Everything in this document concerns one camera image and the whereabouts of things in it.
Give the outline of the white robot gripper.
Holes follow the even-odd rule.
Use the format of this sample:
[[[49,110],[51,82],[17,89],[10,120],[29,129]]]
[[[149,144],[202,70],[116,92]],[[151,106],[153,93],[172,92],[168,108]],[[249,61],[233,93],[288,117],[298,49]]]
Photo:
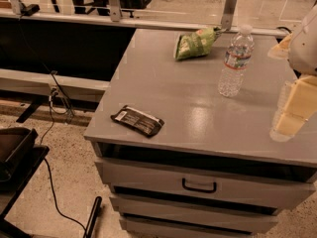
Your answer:
[[[277,142],[286,142],[317,112],[317,5],[293,34],[284,37],[267,55],[278,60],[288,58],[292,69],[309,74],[286,81],[280,91],[269,135]]]

